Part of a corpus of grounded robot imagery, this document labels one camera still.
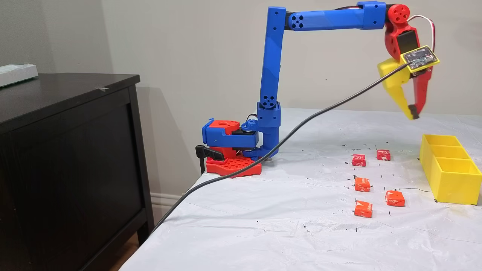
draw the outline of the red candy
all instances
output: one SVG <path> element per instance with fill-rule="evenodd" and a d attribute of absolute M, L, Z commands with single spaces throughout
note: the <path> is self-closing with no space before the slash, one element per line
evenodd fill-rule
<path fill-rule="evenodd" d="M 378 160 L 390 161 L 390 151 L 387 149 L 378 149 L 376 151 L 376 158 Z"/>
<path fill-rule="evenodd" d="M 354 154 L 353 160 L 351 161 L 352 165 L 355 166 L 366 166 L 365 155 L 363 154 Z"/>

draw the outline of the yellow compartment tray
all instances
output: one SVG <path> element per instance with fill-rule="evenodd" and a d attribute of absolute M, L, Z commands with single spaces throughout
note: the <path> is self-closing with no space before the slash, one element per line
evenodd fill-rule
<path fill-rule="evenodd" d="M 453 135 L 423 135 L 420 162 L 438 202 L 477 204 L 482 173 Z"/>

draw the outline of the orange candy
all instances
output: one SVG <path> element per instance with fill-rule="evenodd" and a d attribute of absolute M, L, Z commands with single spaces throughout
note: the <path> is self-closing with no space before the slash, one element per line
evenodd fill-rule
<path fill-rule="evenodd" d="M 357 204 L 355 205 L 355 215 L 359 217 L 372 217 L 372 204 L 357 201 Z"/>
<path fill-rule="evenodd" d="M 399 207 L 405 206 L 405 198 L 400 191 L 387 191 L 385 194 L 385 200 L 387 201 L 387 205 Z"/>
<path fill-rule="evenodd" d="M 355 190 L 361 192 L 370 192 L 370 180 L 366 178 L 355 178 Z"/>

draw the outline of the white cable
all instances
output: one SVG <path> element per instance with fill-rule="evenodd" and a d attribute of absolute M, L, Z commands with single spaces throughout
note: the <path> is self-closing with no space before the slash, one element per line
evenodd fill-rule
<path fill-rule="evenodd" d="M 410 22 L 414 18 L 424 18 L 430 23 L 430 28 L 432 29 L 432 51 L 435 51 L 435 24 L 433 23 L 432 20 L 428 19 L 427 17 L 423 15 L 413 15 L 412 17 L 408 18 L 407 22 Z"/>

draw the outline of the wooden floor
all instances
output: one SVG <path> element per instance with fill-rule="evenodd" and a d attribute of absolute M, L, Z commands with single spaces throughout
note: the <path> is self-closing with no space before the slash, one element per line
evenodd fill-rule
<path fill-rule="evenodd" d="M 139 248 L 139 241 L 137 240 L 137 233 L 134 234 L 115 254 L 116 263 L 109 271 L 118 271 L 128 258 L 134 254 Z"/>

